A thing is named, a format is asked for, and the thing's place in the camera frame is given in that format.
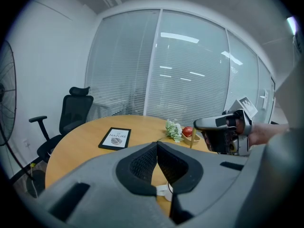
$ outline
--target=white card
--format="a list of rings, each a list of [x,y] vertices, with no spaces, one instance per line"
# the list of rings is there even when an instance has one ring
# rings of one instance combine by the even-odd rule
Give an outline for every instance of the white card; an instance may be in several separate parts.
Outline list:
[[[129,131],[127,130],[112,129],[104,140],[103,145],[124,148],[128,133]]]

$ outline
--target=wooden table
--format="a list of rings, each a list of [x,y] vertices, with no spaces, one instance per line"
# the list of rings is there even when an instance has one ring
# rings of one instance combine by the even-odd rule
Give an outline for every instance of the wooden table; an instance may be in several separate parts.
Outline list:
[[[128,144],[128,147],[131,147],[154,142],[164,137],[165,124],[165,120],[155,117],[120,115],[100,118],[81,125],[67,134],[54,149],[47,164],[46,188],[85,161],[113,152],[98,148],[110,127],[131,129]],[[174,143],[174,140],[169,138],[163,138],[161,141]],[[183,142],[177,144],[189,148]],[[193,146],[193,149],[209,152],[204,140],[200,140],[197,145]],[[166,183],[167,180],[157,164],[152,176],[152,185],[158,186]],[[157,202],[165,214],[169,215],[171,203],[163,196],[157,196]]]

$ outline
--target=floor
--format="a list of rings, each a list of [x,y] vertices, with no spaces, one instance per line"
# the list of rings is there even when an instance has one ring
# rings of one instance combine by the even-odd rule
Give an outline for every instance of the floor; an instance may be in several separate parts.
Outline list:
[[[13,187],[20,194],[37,198],[45,189],[46,170],[47,164],[44,161],[39,162],[32,168],[33,178],[35,179],[34,181],[24,174],[13,184]]]

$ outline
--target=black frame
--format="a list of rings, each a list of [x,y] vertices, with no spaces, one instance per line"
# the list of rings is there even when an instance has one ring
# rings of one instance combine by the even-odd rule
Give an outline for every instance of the black frame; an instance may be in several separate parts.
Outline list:
[[[125,141],[125,146],[124,146],[123,148],[121,148],[121,147],[114,147],[114,146],[110,146],[110,145],[103,145],[105,139],[107,138],[107,136],[109,135],[109,133],[110,133],[113,129],[128,131],[127,140]],[[100,142],[100,144],[98,145],[98,147],[101,148],[101,149],[106,149],[106,150],[122,150],[122,149],[128,148],[130,135],[131,135],[131,129],[127,129],[127,128],[118,128],[118,127],[111,127],[111,128],[109,129],[109,131],[106,133],[106,135],[104,136],[104,138],[102,139],[102,141]]]

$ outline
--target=chair backrest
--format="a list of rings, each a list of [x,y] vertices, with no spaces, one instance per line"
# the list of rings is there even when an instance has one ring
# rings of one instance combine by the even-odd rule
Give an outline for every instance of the chair backrest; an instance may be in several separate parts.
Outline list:
[[[59,123],[59,132],[65,135],[63,128],[73,122],[82,121],[86,123],[86,118],[93,103],[93,97],[87,95],[89,88],[72,87],[70,95],[66,95],[63,99],[62,113]]]

